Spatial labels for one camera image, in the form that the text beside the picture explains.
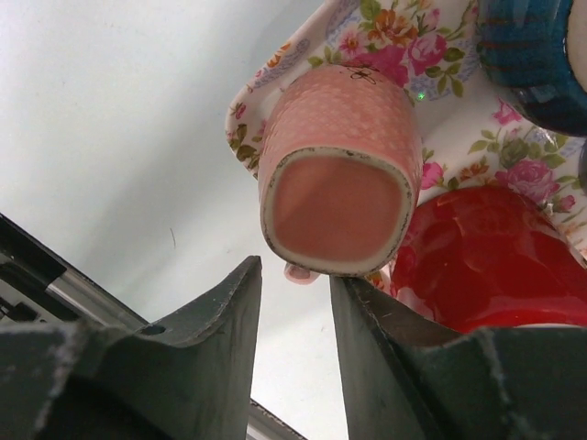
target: tray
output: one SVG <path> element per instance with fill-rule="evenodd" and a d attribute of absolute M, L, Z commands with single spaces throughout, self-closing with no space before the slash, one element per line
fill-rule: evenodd
<path fill-rule="evenodd" d="M 415 107 L 424 140 L 423 203 L 499 184 L 551 215 L 587 257 L 587 197 L 577 178 L 585 139 L 532 125 L 501 101 L 478 68 L 475 0 L 327 1 L 242 88 L 227 142 L 256 177 L 267 117 L 297 77 L 359 60 L 392 76 Z"/>

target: mug bottom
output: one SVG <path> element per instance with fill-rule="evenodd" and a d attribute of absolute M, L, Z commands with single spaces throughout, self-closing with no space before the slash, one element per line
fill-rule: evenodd
<path fill-rule="evenodd" d="M 277 166 L 261 224 L 286 261 L 360 276 L 389 262 L 414 205 L 408 180 L 392 164 L 344 148 L 302 148 Z"/>

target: pink mug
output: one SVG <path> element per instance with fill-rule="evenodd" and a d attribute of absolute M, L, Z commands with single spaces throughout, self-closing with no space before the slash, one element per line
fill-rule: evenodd
<path fill-rule="evenodd" d="M 265 240 L 306 270 L 373 273 L 404 237 L 421 170 L 421 137 L 402 88 L 370 67 L 313 69 L 285 90 L 265 128 Z"/>

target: dark mark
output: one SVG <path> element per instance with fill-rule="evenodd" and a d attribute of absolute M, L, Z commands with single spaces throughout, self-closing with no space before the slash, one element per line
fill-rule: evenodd
<path fill-rule="evenodd" d="M 173 248 L 176 249 L 177 248 L 177 243 L 175 242 L 175 234 L 173 233 L 173 229 L 169 228 L 169 230 L 172 233 L 172 238 L 173 238 Z"/>

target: red mug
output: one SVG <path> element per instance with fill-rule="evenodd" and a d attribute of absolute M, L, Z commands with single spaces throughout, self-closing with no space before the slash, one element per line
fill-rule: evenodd
<path fill-rule="evenodd" d="M 391 292 L 462 333 L 483 325 L 587 325 L 584 259 L 535 203 L 502 187 L 446 192 L 418 206 Z"/>

